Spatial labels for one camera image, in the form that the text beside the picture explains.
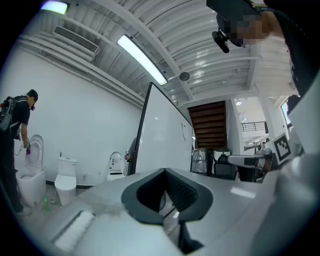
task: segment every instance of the toilet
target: toilet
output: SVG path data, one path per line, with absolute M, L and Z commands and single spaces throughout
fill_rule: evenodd
M 76 197 L 76 167 L 77 160 L 64 157 L 58 158 L 58 175 L 54 186 L 62 206 L 67 205 Z
M 34 207 L 46 193 L 46 175 L 43 170 L 44 140 L 36 134 L 29 143 L 31 153 L 25 156 L 25 165 L 15 176 L 23 201 Z
M 109 158 L 108 171 L 106 175 L 107 181 L 124 178 L 123 174 L 124 162 L 119 152 L 113 152 Z

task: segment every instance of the whiteboard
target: whiteboard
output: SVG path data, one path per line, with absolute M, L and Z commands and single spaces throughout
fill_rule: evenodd
M 190 172 L 192 125 L 153 83 L 149 85 L 145 104 L 135 145 L 133 173 L 134 169 L 135 173 L 142 173 L 159 168 Z

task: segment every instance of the ceiling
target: ceiling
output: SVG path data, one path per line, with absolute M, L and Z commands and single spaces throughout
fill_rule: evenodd
M 168 83 L 161 88 L 177 105 L 212 97 L 217 90 L 248 91 L 254 83 L 268 87 L 270 78 L 275 90 L 290 85 L 284 41 L 271 37 L 248 48 L 229 43 L 230 52 L 223 53 L 212 39 L 218 29 L 216 13 L 205 0 L 67 2 L 70 7 L 64 17 L 41 10 L 23 34 L 50 34 L 62 26 L 97 44 L 100 50 L 90 64 L 136 93 L 137 102 L 145 98 L 152 78 L 117 45 L 124 34 L 132 36 L 164 73 Z M 179 80 L 181 72 L 188 72 L 190 79 Z

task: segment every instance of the toilet seat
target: toilet seat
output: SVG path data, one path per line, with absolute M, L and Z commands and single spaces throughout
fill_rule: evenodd
M 25 156 L 25 164 L 43 170 L 44 140 L 40 135 L 33 135 L 29 141 L 31 154 Z
M 57 189 L 63 191 L 74 190 L 77 186 L 76 177 L 57 175 L 54 185 Z

